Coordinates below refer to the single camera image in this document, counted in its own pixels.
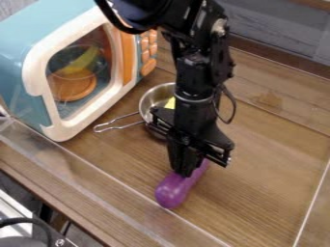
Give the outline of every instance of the microwave window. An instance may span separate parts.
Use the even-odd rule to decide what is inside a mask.
[[[103,26],[58,51],[47,78],[59,115],[70,118],[111,83],[111,45]]]

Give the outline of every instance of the pot handle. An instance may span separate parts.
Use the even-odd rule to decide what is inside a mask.
[[[130,124],[126,124],[126,125],[107,126],[107,125],[113,124],[115,121],[118,121],[118,120],[121,120],[121,119],[125,119],[125,118],[127,118],[127,117],[130,117],[130,116],[134,116],[134,115],[137,115],[137,114],[139,114],[139,112],[133,112],[133,113],[130,113],[130,114],[127,114],[127,115],[123,115],[122,117],[114,119],[113,121],[110,121],[110,122],[107,122],[107,123],[98,124],[98,125],[93,128],[94,132],[95,132],[95,133],[102,133],[102,132],[105,132],[105,131],[107,131],[107,130],[113,130],[113,129],[123,129],[123,128],[131,127],[131,126],[134,126],[134,125],[143,124],[145,121],[139,121],[139,122],[130,123]]]

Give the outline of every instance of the purple toy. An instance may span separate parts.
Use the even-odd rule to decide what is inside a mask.
[[[183,178],[174,172],[167,175],[155,191],[155,197],[162,207],[175,208],[185,202],[190,190],[207,168],[209,160],[205,159],[190,178]]]

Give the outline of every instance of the wooden table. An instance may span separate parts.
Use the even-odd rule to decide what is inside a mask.
[[[137,111],[147,89],[169,81],[174,74],[157,69],[60,146],[15,123],[0,138],[0,169],[107,245],[293,246],[329,162],[329,135],[241,101],[234,123],[221,124],[238,146],[231,166],[211,164],[182,207],[165,210],[154,199],[170,172],[165,142],[143,125],[102,134],[93,126]],[[326,233],[330,219],[312,224]],[[312,246],[314,225],[300,246]]]

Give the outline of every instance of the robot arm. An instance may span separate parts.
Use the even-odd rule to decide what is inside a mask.
[[[139,34],[162,27],[177,67],[175,109],[154,107],[149,127],[167,139],[173,170],[189,177],[210,159],[223,167],[236,147],[217,125],[221,96],[237,109],[225,82],[233,77],[234,62],[229,51],[229,26],[217,0],[95,0],[114,25]],[[131,26],[127,27],[118,15]],[[229,124],[233,117],[223,121]]]

